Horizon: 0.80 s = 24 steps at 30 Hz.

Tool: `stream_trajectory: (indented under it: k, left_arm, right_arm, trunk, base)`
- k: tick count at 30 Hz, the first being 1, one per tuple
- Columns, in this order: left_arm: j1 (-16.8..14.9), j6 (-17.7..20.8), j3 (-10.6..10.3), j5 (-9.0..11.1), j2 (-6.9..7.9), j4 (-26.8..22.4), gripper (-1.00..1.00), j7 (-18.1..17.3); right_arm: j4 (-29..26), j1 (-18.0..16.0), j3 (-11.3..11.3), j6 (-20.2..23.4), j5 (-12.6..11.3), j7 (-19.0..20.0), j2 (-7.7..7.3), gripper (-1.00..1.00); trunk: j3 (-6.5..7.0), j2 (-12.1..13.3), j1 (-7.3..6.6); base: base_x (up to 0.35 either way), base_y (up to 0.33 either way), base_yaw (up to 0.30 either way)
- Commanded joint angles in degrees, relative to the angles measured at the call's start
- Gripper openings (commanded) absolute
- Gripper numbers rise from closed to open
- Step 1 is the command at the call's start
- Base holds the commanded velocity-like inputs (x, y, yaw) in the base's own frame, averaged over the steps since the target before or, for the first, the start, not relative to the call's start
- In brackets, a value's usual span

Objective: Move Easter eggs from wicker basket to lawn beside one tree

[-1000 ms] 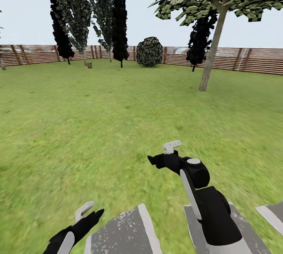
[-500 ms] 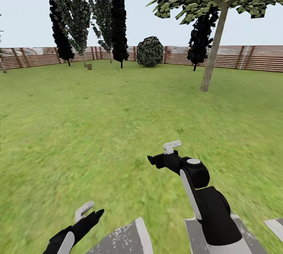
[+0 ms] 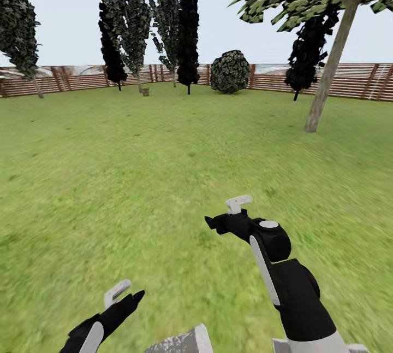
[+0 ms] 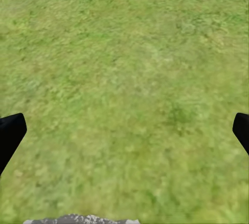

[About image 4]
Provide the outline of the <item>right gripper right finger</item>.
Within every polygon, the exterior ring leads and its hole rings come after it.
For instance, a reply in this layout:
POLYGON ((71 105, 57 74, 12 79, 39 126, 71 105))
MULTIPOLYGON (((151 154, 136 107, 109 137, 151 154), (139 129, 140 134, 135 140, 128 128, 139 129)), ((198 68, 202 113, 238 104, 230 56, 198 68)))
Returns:
POLYGON ((249 154, 249 115, 237 113, 232 131, 249 154))

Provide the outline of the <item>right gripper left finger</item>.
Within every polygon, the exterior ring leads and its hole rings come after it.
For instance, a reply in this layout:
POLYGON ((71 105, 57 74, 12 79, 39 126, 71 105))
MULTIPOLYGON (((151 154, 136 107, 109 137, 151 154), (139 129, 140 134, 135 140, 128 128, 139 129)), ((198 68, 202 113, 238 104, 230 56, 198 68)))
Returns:
POLYGON ((22 113, 0 119, 0 175, 27 132, 22 113))

